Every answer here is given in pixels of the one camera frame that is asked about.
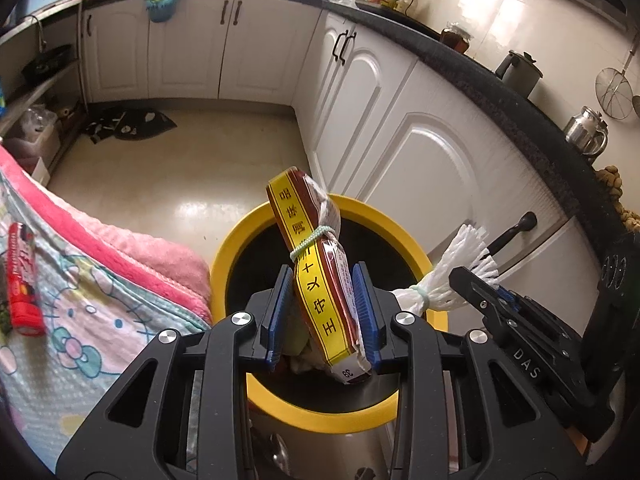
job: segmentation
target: black countertop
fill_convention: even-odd
[[[118,0],[85,0],[83,5],[86,9],[114,1]],[[625,232],[593,169],[564,140],[558,126],[491,71],[425,34],[372,12],[326,0],[292,1],[330,10],[389,38],[471,99],[523,153],[565,214],[577,217],[599,259]]]

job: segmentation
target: wall tile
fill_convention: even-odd
[[[602,111],[596,76],[604,68],[622,69],[634,35],[572,0],[419,0],[415,17],[435,30],[447,21],[468,22],[475,38],[467,55],[490,70],[509,50],[529,52],[544,74],[530,100],[559,128],[583,106]],[[640,94],[640,54],[627,77]],[[626,120],[606,121],[609,145],[595,167],[618,166],[622,202],[640,212],[640,118],[631,112]]]

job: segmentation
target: hello kitty blanket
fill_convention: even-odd
[[[0,340],[0,384],[16,427],[54,470],[85,416],[156,333],[209,326],[193,294],[84,229],[0,148],[0,254],[12,222],[35,234],[47,335],[13,331]]]

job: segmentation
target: stainless steel kettle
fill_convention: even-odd
[[[569,119],[563,131],[567,142],[572,143],[591,164],[609,142],[609,131],[607,123],[602,120],[602,114],[588,106],[583,106],[580,113]]]
[[[522,55],[510,50],[509,55],[496,69],[495,75],[526,99],[543,76],[535,62],[527,52]]]

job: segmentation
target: red container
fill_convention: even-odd
[[[26,336],[46,332],[44,316],[36,299],[36,267],[33,232],[15,222],[9,227],[6,282],[14,330]]]

